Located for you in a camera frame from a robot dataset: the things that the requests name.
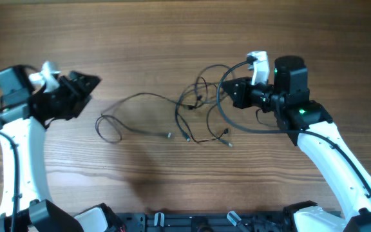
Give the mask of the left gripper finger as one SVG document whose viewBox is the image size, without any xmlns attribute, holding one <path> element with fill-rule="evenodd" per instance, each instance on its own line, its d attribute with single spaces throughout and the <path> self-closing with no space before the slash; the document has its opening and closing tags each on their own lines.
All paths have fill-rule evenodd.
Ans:
<svg viewBox="0 0 371 232">
<path fill-rule="evenodd" d="M 73 81 L 69 80 L 67 77 L 60 76 L 59 82 L 72 95 L 76 96 L 76 98 L 82 99 L 84 97 L 83 93 L 77 88 L 77 84 L 74 83 Z"/>
<path fill-rule="evenodd" d="M 91 92 L 101 82 L 101 78 L 96 75 L 88 75 L 76 71 L 69 73 L 69 79 L 77 84 L 77 88 L 83 93 L 85 99 L 90 96 Z"/>
</svg>

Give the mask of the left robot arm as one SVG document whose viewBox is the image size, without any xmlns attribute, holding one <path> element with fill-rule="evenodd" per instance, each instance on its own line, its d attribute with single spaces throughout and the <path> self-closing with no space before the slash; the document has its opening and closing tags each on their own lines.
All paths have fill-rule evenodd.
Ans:
<svg viewBox="0 0 371 232">
<path fill-rule="evenodd" d="M 44 164 L 46 130 L 55 120 L 77 118 L 100 77 L 71 71 L 63 76 L 44 63 L 27 73 L 19 64 L 0 71 L 0 145 L 3 153 L 3 197 L 0 231 L 82 231 L 77 220 L 52 202 Z"/>
</svg>

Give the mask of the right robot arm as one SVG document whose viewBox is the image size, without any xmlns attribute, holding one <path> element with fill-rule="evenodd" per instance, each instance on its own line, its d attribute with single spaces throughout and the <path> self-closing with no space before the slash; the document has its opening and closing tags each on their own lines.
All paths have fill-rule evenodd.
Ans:
<svg viewBox="0 0 371 232">
<path fill-rule="evenodd" d="M 286 231 L 371 231 L 371 176 L 354 156 L 322 104 L 310 99 L 305 61 L 295 55 L 274 62 L 274 82 L 269 83 L 269 63 L 261 52 L 229 68 L 218 83 L 218 111 L 231 126 L 260 134 L 226 116 L 220 97 L 228 94 L 239 109 L 257 107 L 276 118 L 275 134 L 286 134 L 318 168 L 337 198 L 343 217 L 324 211 L 313 201 L 283 210 Z"/>
</svg>

